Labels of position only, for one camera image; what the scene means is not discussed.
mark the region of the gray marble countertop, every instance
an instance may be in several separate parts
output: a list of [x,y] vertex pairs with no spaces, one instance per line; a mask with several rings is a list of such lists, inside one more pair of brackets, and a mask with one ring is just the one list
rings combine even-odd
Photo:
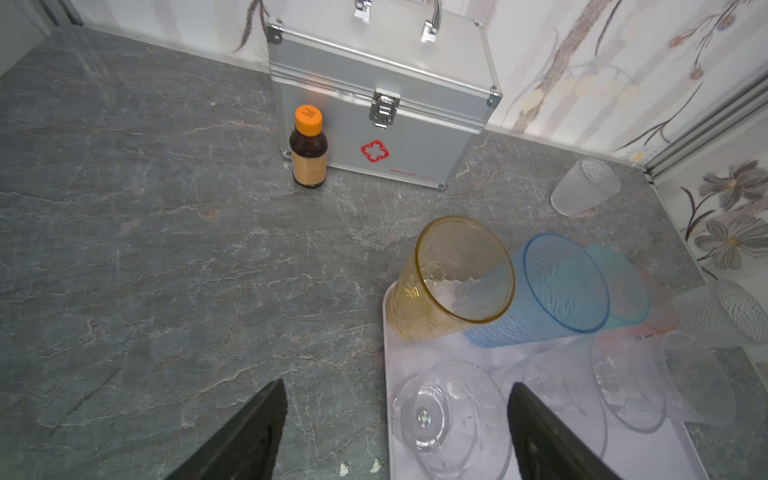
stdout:
[[[443,215],[511,250],[605,243],[673,293],[703,282],[637,170],[563,217],[548,197],[577,156],[483,134],[444,192],[341,170],[304,190],[266,74],[83,28],[0,79],[0,157],[6,479],[164,478],[277,377],[274,478],[387,478],[382,296]],[[712,478],[765,470],[749,381],[737,427],[694,431]]]

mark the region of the red cross symbol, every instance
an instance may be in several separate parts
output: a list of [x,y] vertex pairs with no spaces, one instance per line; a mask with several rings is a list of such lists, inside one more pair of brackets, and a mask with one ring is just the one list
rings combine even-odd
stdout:
[[381,140],[374,140],[367,145],[363,145],[360,147],[360,151],[372,164],[389,156],[389,150],[386,149]]

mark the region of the case lid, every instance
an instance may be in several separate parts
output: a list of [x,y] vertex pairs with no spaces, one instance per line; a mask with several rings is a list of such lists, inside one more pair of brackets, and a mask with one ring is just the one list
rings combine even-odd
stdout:
[[367,3],[367,20],[356,15],[354,0],[288,0],[271,13],[286,33],[501,97],[481,25],[443,12],[435,40],[426,41],[422,32],[425,21],[432,19],[432,5],[413,0]]

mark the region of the bottle label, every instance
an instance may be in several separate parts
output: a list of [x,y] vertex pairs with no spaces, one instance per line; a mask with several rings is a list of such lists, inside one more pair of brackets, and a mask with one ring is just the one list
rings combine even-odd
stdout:
[[326,162],[328,154],[321,157],[304,158],[291,150],[293,162],[293,177],[302,185],[321,184],[326,179]]

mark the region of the metal latch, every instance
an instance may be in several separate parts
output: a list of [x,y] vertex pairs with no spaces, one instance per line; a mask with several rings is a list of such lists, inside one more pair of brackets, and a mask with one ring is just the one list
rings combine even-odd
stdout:
[[371,113],[369,118],[379,128],[387,128],[395,121],[397,107],[400,106],[400,97],[396,94],[376,90],[371,99]]

